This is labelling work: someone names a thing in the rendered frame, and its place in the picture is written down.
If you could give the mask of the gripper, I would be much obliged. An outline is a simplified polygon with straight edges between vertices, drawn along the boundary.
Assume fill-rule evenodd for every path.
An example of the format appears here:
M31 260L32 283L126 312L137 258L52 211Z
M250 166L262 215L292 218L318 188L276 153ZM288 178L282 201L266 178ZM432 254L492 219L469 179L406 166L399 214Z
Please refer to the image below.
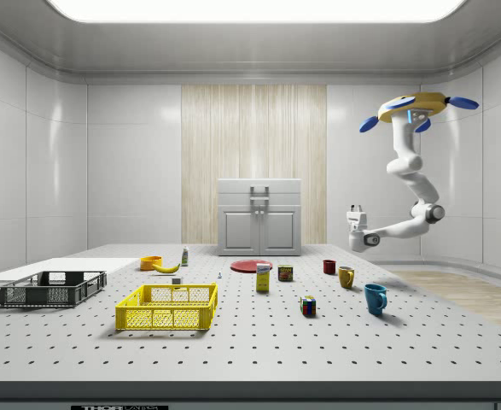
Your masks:
M367 213L363 211L360 205L353 204L347 211L347 223L350 232L367 230Z

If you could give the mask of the blue mug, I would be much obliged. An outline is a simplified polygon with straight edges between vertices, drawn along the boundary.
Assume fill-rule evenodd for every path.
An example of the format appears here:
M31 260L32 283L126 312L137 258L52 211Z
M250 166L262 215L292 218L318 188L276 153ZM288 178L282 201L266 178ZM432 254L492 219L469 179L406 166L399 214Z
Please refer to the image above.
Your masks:
M387 306L387 289L379 284L367 284L364 294L369 312L375 316L381 315Z

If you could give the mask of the white cabinet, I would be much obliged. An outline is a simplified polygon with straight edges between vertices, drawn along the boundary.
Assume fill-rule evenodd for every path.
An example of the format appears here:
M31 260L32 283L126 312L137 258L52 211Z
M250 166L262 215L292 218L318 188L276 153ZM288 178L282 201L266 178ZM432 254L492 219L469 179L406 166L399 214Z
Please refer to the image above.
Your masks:
M219 179L220 255L299 255L300 179Z

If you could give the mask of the yellow and white box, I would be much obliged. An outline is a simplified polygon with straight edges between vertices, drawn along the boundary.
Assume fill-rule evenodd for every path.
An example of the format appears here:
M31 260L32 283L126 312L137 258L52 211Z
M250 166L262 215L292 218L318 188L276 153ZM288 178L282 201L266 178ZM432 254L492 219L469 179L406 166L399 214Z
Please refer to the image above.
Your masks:
M268 292L270 283L270 270L269 263L258 263L256 265L256 290L258 292Z

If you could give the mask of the red plate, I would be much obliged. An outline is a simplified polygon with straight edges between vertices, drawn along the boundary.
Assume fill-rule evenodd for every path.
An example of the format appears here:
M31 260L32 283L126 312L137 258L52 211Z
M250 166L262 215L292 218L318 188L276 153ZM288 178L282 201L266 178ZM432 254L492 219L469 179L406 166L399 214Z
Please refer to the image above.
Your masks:
M272 269L272 263L269 261L263 261L263 260L234 261L230 264L230 269L234 272L256 273L259 264L268 266L269 270Z

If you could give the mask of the drone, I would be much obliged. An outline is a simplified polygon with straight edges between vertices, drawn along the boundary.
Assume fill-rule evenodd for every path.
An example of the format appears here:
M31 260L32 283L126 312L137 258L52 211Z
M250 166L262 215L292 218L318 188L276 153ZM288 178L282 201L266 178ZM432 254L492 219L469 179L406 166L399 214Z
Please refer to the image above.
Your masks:
M383 103L378 111L378 115L366 119L360 125L359 131L367 132L379 120L391 123L392 114L398 111L424 109L429 111L428 115L435 115L445 109L447 104L464 109L477 109L479 107L479 103L464 97L446 97L440 92L418 92L396 97L389 102Z

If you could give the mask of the yellow basket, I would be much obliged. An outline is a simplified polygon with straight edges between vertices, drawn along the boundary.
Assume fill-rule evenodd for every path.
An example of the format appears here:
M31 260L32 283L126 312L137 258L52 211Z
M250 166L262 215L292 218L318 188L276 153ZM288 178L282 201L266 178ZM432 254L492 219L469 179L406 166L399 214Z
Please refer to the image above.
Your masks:
M115 307L118 330L207 330L218 306L218 285L144 284Z

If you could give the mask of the dark grey basket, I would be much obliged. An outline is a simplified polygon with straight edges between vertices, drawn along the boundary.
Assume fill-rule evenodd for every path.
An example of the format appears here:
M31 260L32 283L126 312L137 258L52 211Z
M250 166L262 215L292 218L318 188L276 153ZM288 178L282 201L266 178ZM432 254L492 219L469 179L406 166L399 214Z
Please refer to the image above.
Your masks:
M0 305L75 307L107 284L105 271L42 271L0 286Z

